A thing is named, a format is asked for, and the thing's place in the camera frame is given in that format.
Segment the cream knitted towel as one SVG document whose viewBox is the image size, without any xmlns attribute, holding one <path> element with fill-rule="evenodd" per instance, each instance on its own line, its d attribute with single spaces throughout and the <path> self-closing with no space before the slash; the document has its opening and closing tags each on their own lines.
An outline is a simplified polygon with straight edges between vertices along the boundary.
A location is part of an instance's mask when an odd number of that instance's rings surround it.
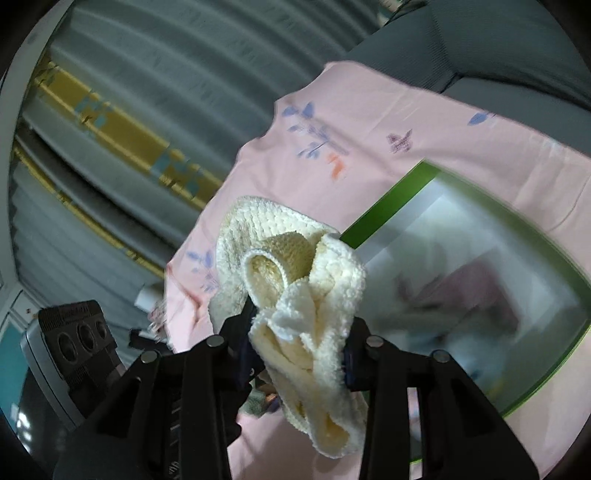
<svg viewBox="0 0 591 480">
<path fill-rule="evenodd" d="M 346 388 L 342 351 L 366 287 L 366 269 L 339 231 L 269 199 L 229 208 L 216 243 L 214 330 L 250 300 L 249 341 L 290 424 L 330 458 L 360 451 L 368 407 Z"/>
</svg>

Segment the purple fuzzy towel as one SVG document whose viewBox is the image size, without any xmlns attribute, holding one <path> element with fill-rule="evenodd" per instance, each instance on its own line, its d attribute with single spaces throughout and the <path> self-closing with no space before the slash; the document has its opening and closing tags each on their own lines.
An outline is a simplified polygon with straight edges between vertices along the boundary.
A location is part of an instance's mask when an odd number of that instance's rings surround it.
<svg viewBox="0 0 591 480">
<path fill-rule="evenodd" d="M 439 275 L 419 291 L 404 276 L 394 280 L 401 308 L 394 314 L 400 326 L 448 336 L 459 332 L 512 335 L 520 317 L 496 271 L 485 261 L 471 261 Z"/>
</svg>

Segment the green cardboard box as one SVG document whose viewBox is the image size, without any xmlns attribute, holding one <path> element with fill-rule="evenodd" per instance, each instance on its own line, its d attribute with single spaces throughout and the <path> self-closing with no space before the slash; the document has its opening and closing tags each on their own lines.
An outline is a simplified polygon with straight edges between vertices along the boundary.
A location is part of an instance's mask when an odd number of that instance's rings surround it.
<svg viewBox="0 0 591 480">
<path fill-rule="evenodd" d="M 359 313 L 418 354 L 449 352 L 551 470 L 590 414 L 590 277 L 523 215 L 421 162 L 346 229 Z"/>
</svg>

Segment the grey curtain with yellow band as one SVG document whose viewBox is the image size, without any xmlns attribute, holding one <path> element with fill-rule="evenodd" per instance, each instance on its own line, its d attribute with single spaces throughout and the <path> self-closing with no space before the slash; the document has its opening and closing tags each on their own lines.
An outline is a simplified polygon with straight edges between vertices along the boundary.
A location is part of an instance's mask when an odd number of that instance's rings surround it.
<svg viewBox="0 0 591 480">
<path fill-rule="evenodd" d="M 69 1 L 11 147 L 11 240 L 43 297 L 128 298 L 273 103 L 379 27 L 375 1 Z"/>
</svg>

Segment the pink printed tablecloth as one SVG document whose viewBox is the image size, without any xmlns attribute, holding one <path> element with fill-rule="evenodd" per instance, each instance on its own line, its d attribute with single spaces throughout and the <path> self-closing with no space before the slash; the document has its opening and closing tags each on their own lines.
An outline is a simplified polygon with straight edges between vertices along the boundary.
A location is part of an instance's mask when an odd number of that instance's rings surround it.
<svg viewBox="0 0 591 480">
<path fill-rule="evenodd" d="M 239 150 L 167 265 L 173 348 L 188 350 L 212 333 L 206 308 L 217 290 L 215 243 L 236 198 L 269 198 L 345 231 L 425 157 L 524 214 L 590 279 L 590 157 L 495 115 L 500 107 L 468 104 L 355 62 L 329 64 L 307 87 L 277 101 L 270 130 Z M 329 143 L 320 146 L 310 130 L 298 133 L 297 123 L 327 127 Z M 561 368 L 507 419 L 542 478 L 574 450 L 590 415 L 590 327 L 583 329 Z M 361 455 L 321 460 L 278 412 L 239 420 L 242 438 L 228 449 L 235 479 L 354 479 L 359 473 Z"/>
</svg>

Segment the grey sofa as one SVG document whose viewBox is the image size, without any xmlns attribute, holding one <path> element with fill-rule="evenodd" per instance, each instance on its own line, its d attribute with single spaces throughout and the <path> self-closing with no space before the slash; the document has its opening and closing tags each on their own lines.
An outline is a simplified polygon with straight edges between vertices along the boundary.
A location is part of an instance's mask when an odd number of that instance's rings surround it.
<svg viewBox="0 0 591 480">
<path fill-rule="evenodd" d="M 406 1 L 346 59 L 438 93 L 471 79 L 590 110 L 590 68 L 539 1 Z"/>
</svg>

